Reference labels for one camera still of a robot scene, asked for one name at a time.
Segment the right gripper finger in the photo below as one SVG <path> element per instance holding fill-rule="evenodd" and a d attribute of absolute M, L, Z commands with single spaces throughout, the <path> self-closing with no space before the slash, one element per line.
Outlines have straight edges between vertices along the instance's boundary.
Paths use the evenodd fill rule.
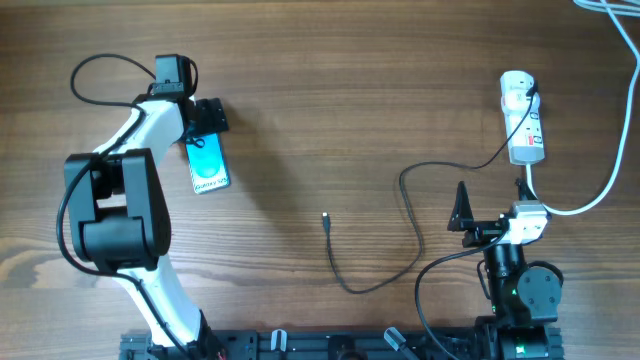
<path fill-rule="evenodd" d="M 447 230 L 451 232 L 462 232 L 471 230 L 473 227 L 474 216 L 469 201 L 467 187 L 464 181 L 460 181 L 457 186 L 454 207 L 449 217 Z"/>
<path fill-rule="evenodd" d="M 516 179 L 516 186 L 518 188 L 518 196 L 520 201 L 535 201 L 536 196 L 531 191 L 527 181 L 522 178 Z"/>

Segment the Galaxy S25 smartphone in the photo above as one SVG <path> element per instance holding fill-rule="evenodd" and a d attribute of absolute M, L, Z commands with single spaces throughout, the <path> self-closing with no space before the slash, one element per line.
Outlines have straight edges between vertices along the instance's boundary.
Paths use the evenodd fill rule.
<path fill-rule="evenodd" d="M 231 184 L 218 134 L 196 138 L 186 145 L 192 185 L 196 194 L 226 188 Z"/>

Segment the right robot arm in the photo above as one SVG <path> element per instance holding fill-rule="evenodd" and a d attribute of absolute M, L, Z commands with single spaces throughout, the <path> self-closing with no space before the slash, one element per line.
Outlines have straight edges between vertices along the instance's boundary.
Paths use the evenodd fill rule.
<path fill-rule="evenodd" d="M 545 261 L 528 262 L 524 247 L 543 236 L 551 214 L 517 180 L 519 199 L 493 221 L 474 219 L 464 182 L 457 186 L 447 229 L 462 232 L 462 246 L 484 256 L 482 286 L 493 314 L 474 325 L 479 359 L 563 359 L 558 320 L 564 276 Z"/>

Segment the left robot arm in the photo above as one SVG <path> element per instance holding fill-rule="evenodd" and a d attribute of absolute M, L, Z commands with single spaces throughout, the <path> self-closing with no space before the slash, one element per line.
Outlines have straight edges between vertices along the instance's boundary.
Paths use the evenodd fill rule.
<path fill-rule="evenodd" d="M 168 255 L 172 228 L 157 167 L 185 147 L 196 193 L 230 185 L 220 141 L 228 118 L 220 99 L 197 99 L 196 63 L 159 55 L 145 93 L 104 144 L 64 163 L 56 216 L 63 258 L 79 271 L 121 285 L 149 330 L 121 338 L 122 359 L 225 359 L 228 351 L 182 287 Z"/>

